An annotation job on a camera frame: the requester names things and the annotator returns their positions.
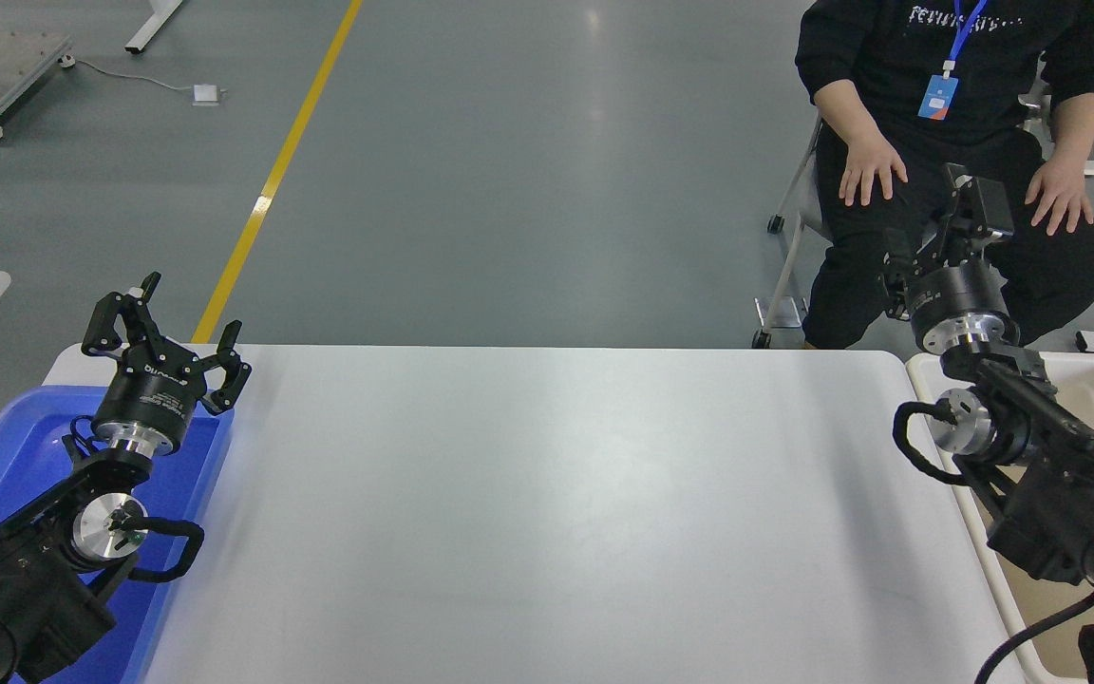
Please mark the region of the person's left hand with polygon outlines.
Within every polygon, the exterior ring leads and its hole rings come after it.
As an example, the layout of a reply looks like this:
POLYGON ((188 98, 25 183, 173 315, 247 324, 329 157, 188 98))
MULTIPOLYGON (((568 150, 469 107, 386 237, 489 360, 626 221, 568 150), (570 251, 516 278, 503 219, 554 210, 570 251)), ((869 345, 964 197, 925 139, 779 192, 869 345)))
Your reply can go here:
POLYGON ((1086 158, 1056 151, 1029 179, 1025 205, 1033 209, 1029 227, 1048 237, 1075 233, 1081 222, 1094 224, 1094 208, 1085 187, 1086 158))

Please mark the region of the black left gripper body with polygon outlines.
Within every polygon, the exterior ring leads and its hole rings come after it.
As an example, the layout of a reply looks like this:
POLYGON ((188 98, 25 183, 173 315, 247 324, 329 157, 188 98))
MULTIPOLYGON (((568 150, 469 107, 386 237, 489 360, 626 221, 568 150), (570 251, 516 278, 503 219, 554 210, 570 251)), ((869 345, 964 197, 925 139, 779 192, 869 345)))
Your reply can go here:
POLYGON ((138 424, 165 441, 181 442, 201 394, 200 378, 185 371, 193 364, 194 352, 179 345, 168 345, 160 353, 144 345, 126 348, 94 415, 96 437, 107 441, 112 426, 138 424))

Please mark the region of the person's right hand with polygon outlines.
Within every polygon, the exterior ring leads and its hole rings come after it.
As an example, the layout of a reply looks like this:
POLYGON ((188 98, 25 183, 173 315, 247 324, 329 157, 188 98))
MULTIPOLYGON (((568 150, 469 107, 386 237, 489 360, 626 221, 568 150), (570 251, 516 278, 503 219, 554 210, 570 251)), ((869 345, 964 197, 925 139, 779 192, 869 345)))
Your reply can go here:
POLYGON ((843 174, 839 181, 839 199, 845 206, 869 206, 877 190, 883 199, 891 200, 895 186, 908 181, 906 164, 884 136, 856 136, 847 143, 843 174))

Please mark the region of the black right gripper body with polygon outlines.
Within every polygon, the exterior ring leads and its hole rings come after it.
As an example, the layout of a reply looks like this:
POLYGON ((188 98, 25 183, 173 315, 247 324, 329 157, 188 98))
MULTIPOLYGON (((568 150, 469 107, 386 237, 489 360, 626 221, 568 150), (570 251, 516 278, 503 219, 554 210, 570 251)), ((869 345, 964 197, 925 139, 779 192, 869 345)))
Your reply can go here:
POLYGON ((1006 303, 986 264, 961 264, 909 278, 906 303, 915 336, 926 336, 947 320, 971 314, 998 318, 998 336, 1012 335, 1006 303))

